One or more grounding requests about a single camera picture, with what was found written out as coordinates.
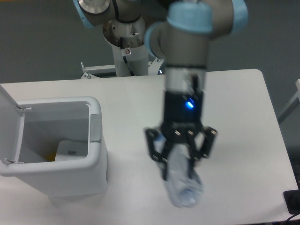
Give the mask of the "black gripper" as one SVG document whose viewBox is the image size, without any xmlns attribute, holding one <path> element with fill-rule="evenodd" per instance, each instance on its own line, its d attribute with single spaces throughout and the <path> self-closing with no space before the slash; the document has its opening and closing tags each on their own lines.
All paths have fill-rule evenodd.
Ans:
<svg viewBox="0 0 300 225">
<path fill-rule="evenodd" d="M 201 123 L 203 96 L 202 91 L 193 95 L 166 91 L 163 121 L 160 126 L 162 134 L 152 128 L 146 128 L 144 131 L 149 156 L 160 166 L 163 180 L 168 179 L 168 157 L 174 143 L 188 143 L 188 173 L 193 173 L 195 162 L 210 155 L 217 130 L 203 127 Z M 203 142 L 197 148 L 195 137 L 199 133 L 203 135 Z M 161 148 L 156 145 L 160 137 L 166 138 Z"/>
</svg>

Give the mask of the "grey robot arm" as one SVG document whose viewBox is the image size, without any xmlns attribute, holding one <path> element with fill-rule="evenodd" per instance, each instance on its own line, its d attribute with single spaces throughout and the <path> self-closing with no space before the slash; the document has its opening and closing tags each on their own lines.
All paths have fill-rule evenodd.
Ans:
<svg viewBox="0 0 300 225">
<path fill-rule="evenodd" d="M 169 175 L 169 155 L 176 144 L 188 146 L 187 176 L 195 162 L 208 157 L 217 131 L 201 123 L 209 43 L 243 29 L 248 8 L 242 0 L 169 1 L 165 22 L 152 24 L 143 43 L 165 63 L 164 113 L 159 130 L 146 129 L 149 155 Z"/>
</svg>

